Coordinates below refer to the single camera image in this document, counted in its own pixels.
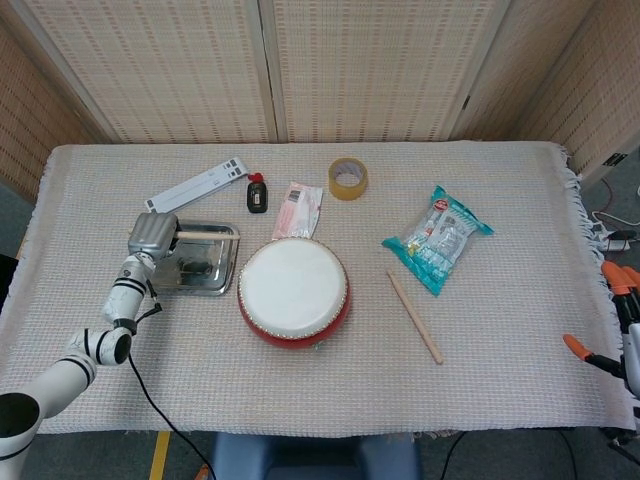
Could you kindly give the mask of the right orange-tipped robot hand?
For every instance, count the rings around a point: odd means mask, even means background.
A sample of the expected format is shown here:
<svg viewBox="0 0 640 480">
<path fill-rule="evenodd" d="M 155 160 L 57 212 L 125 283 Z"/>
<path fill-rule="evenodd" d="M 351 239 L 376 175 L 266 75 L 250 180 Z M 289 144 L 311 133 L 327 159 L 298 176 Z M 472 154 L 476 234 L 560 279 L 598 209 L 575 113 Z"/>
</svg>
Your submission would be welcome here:
<svg viewBox="0 0 640 480">
<path fill-rule="evenodd" d="M 602 274 L 607 281 L 616 308 L 622 338 L 622 355 L 613 360 L 588 350 L 574 336 L 565 334 L 563 341 L 581 361 L 622 379 L 626 388 L 639 398 L 639 272 L 631 267 L 604 261 Z"/>
</svg>

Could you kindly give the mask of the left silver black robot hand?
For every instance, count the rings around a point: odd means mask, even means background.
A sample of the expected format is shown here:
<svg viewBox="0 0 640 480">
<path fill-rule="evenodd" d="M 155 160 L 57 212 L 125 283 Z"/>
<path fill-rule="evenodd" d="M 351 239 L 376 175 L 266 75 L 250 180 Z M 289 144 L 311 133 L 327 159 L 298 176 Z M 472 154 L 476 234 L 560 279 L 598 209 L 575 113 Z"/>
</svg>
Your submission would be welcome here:
<svg viewBox="0 0 640 480">
<path fill-rule="evenodd" d="M 178 218 L 172 213 L 141 213 L 130 233 L 128 252 L 161 260 L 173 249 L 178 227 Z"/>
</svg>

